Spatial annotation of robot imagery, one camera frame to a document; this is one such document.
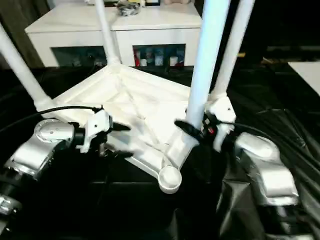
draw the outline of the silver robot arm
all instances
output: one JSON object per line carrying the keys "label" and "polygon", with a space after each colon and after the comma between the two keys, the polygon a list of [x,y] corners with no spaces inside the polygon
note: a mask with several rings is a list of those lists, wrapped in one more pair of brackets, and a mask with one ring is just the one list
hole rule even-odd
{"label": "silver robot arm", "polygon": [[31,138],[15,151],[4,166],[37,180],[55,150],[74,145],[81,153],[87,153],[92,139],[101,132],[108,133],[112,127],[112,118],[103,109],[89,118],[84,128],[56,119],[42,120],[35,126]]}
{"label": "silver robot arm", "polygon": [[201,130],[180,120],[175,124],[200,144],[212,146],[219,153],[231,150],[250,178],[266,239],[314,239],[294,178],[282,163],[278,147],[262,136],[237,133],[235,119],[230,101],[218,100],[208,107]]}
{"label": "silver robot arm", "polygon": [[[129,131],[130,128],[113,122],[102,108],[92,115],[84,127],[78,123],[65,123],[57,119],[45,119],[34,128],[33,135],[23,143],[0,169],[0,234],[8,229],[13,218],[28,197],[28,190],[41,178],[57,150],[79,149],[87,153],[92,140],[99,146],[100,156],[105,156],[107,134],[111,131]],[[129,152],[116,151],[116,155]]]}

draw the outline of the black wire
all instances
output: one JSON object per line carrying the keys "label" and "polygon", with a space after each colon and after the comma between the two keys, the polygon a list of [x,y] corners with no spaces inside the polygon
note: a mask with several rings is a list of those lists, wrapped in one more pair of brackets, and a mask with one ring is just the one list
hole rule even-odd
{"label": "black wire", "polygon": [[67,110],[67,109],[89,109],[89,110],[94,111],[95,113],[100,110],[100,108],[92,107],[92,106],[60,106],[60,107],[49,108],[47,110],[38,111],[38,112],[36,112],[36,113],[34,113],[32,115],[29,115],[29,116],[26,116],[24,118],[21,118],[18,121],[15,121],[15,122],[5,126],[4,128],[0,129],[0,133],[6,131],[7,129],[9,129],[11,127],[13,127],[14,125],[17,125],[17,124],[22,123],[24,121],[27,121],[29,119],[33,119],[33,118],[39,117],[42,114],[48,114],[48,113],[51,113],[51,112],[60,111],[60,110]]}

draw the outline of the black plastic sheet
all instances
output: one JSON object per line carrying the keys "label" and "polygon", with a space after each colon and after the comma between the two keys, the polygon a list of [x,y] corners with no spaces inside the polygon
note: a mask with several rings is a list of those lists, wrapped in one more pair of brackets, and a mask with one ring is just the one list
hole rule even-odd
{"label": "black plastic sheet", "polygon": [[[51,69],[38,78],[55,97],[89,71]],[[191,83],[192,71],[148,71]],[[237,122],[263,130],[279,147],[319,238],[319,96],[287,65],[236,67],[228,95]],[[22,117],[14,109],[17,98],[20,103],[25,99],[24,115],[35,111],[23,88],[3,96],[2,125]],[[2,135],[11,143],[2,151],[4,161],[28,138],[35,122]],[[56,166],[38,187],[12,239],[265,239],[250,181],[230,153],[195,147],[181,169],[182,185],[173,195],[162,193],[155,179],[123,159],[101,160],[72,151],[55,159]]]}

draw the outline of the white table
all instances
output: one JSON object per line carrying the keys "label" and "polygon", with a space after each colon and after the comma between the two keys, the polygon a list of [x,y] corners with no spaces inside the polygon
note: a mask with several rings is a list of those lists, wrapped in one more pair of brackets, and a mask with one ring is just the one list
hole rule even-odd
{"label": "white table", "polygon": [[[186,44],[184,65],[195,64],[202,20],[193,3],[148,6],[128,17],[105,10],[123,64],[135,65],[133,46],[168,44]],[[46,67],[59,66],[51,48],[103,45],[96,8],[81,2],[57,6],[25,32]]]}
{"label": "white table", "polygon": [[320,96],[320,61],[288,63]]}

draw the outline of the white tube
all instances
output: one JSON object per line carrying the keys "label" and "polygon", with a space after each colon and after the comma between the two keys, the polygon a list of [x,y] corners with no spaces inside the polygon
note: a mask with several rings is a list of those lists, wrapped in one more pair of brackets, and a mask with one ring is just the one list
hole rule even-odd
{"label": "white tube", "polygon": [[199,129],[208,100],[230,0],[205,0],[186,120]]}
{"label": "white tube", "polygon": [[103,48],[104,48],[108,65],[114,64],[114,63],[120,63],[120,60],[116,54],[114,40],[111,35],[104,0],[95,0],[95,6],[96,6],[96,12],[98,14],[99,22],[100,22],[101,32],[103,36]]}
{"label": "white tube", "polygon": [[246,33],[255,0],[240,0],[210,100],[227,96],[227,88]]}
{"label": "white tube", "polygon": [[0,53],[20,80],[28,94],[33,99],[37,110],[43,110],[46,105],[52,106],[52,99],[44,92],[40,84],[31,73],[18,50],[11,42],[3,26],[0,24]]}

